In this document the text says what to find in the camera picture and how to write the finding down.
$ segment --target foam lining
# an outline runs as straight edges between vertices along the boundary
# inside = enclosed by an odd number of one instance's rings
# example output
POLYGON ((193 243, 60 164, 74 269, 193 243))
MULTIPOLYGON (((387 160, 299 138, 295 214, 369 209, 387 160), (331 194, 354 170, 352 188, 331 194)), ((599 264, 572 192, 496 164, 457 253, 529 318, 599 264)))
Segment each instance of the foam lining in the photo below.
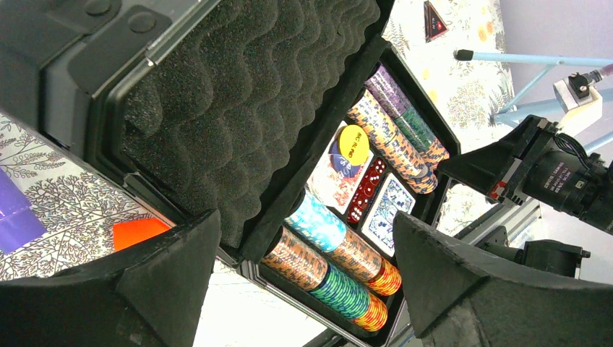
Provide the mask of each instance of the foam lining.
POLYGON ((225 0, 127 97, 124 153, 238 247, 274 171, 380 15, 375 0, 225 0))

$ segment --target blue playing card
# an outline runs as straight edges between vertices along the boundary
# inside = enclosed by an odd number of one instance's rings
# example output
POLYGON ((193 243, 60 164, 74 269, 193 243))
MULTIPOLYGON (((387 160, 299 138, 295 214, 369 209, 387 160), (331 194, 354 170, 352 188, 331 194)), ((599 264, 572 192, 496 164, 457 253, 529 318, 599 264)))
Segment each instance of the blue playing card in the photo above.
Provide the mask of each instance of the blue playing card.
POLYGON ((383 252, 393 256, 392 227, 394 217, 398 211, 410 213, 414 205, 415 198, 409 194, 393 174, 388 174, 364 220, 361 232, 383 252))

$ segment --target label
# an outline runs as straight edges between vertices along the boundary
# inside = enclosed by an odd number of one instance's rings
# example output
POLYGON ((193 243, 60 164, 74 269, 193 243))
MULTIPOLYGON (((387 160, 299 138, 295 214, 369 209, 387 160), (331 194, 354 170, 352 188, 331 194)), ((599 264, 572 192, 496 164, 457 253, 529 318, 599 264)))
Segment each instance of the label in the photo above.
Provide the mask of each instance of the label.
MULTIPOLYGON (((563 162, 560 162, 545 181, 543 188, 549 190, 550 192, 559 193, 572 174, 573 172, 569 168, 565 167, 563 162)), ((582 181, 579 181, 576 184, 577 188, 579 188, 579 186, 583 186, 580 184, 581 182, 582 181)))
POLYGON ((358 125, 348 125, 338 138, 340 154, 349 160, 353 166, 366 163, 369 152, 366 132, 358 125))

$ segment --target yellow button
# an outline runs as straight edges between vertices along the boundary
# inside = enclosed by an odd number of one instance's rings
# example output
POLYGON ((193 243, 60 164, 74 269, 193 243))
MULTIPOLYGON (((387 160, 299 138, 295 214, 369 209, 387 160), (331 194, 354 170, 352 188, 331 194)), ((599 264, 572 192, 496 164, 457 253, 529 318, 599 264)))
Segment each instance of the yellow button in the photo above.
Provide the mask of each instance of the yellow button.
POLYGON ((351 165, 366 163, 369 150, 366 132, 358 125, 348 125, 338 137, 338 149, 351 165))

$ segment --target purple poker chip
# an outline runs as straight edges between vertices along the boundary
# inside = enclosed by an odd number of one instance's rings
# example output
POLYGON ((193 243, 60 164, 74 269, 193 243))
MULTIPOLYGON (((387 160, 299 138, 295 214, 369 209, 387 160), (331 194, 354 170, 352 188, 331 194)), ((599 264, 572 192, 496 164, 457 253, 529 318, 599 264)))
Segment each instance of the purple poker chip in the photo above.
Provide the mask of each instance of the purple poker chip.
POLYGON ((340 154, 338 149, 338 140, 334 141, 330 146, 330 161, 336 172, 341 172, 345 177, 352 179, 360 171, 361 166, 353 166, 347 158, 340 154))

